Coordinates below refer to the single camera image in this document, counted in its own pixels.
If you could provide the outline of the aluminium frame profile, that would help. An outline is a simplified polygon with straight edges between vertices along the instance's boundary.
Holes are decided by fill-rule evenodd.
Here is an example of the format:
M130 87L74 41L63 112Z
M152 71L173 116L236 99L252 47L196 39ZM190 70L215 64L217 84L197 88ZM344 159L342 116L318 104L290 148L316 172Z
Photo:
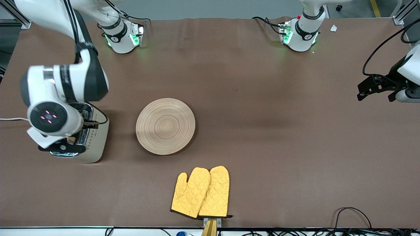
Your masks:
M0 7L10 15L9 18L0 15L0 26L30 28L32 22L20 12L14 0L0 0Z
M404 25L404 19L414 10L420 11L420 0L408 0L408 3L403 3L404 0L395 0L396 6L391 14L391 18L395 25Z

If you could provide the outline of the brown table cover cloth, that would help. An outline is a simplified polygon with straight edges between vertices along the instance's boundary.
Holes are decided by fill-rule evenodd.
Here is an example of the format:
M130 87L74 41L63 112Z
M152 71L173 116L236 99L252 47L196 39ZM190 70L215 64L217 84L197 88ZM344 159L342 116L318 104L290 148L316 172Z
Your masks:
M342 207L373 227L420 227L420 104L357 100L364 62L400 29L391 19L326 19L305 53L250 19L152 21L127 55L87 25L110 84L95 103L110 121L103 157L53 157L27 122L0 122L0 226L197 226L170 211L177 176L225 166L226 227L332 227ZM135 132L162 98L196 120L170 155Z

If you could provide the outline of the chrome and cream toaster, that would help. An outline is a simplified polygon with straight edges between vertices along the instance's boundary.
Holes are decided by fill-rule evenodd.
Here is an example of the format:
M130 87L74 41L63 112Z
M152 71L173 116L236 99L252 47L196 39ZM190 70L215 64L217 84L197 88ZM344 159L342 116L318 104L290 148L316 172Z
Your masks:
M72 158L79 163L96 163L103 154L109 130L109 119L100 109L90 103L72 103L73 108L78 110L84 121L99 122L98 129L81 129L72 136L77 138L76 144L85 145L87 150L83 153L58 153L50 152L54 157ZM67 143L66 138L55 143Z

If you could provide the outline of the round wooden plate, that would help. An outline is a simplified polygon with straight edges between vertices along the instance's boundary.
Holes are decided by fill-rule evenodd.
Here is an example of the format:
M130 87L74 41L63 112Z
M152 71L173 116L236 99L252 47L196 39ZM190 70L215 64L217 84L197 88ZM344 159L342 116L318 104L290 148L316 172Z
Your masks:
M143 108L136 121L136 137L141 146L157 155L181 151L192 140L195 115L184 102L162 98Z

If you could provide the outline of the small grey metal bracket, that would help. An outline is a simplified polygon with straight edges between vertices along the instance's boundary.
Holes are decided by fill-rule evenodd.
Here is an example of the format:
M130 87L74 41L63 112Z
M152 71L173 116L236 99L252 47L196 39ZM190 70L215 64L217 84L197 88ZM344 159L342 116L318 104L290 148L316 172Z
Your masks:
M203 218L203 227L206 227L208 222L213 222L213 225L216 226L216 228L222 226L222 218Z

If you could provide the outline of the yellow wooden stick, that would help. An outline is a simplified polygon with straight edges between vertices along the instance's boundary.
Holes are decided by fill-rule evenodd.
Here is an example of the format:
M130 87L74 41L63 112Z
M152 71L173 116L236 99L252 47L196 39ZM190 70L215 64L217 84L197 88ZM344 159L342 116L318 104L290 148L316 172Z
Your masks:
M218 223L216 218L207 218L201 236L217 236L217 227Z

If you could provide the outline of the yellow quilted oven mitt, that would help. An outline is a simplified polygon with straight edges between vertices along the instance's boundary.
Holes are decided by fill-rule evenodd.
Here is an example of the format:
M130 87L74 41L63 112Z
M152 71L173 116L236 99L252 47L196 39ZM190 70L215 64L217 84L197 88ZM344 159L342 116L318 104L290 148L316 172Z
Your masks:
M190 175L180 173L177 177L170 211L188 218L198 218L210 179L209 170L202 167L194 168Z
M210 184L198 216L202 218L232 218L228 214L230 176L226 167L210 170Z

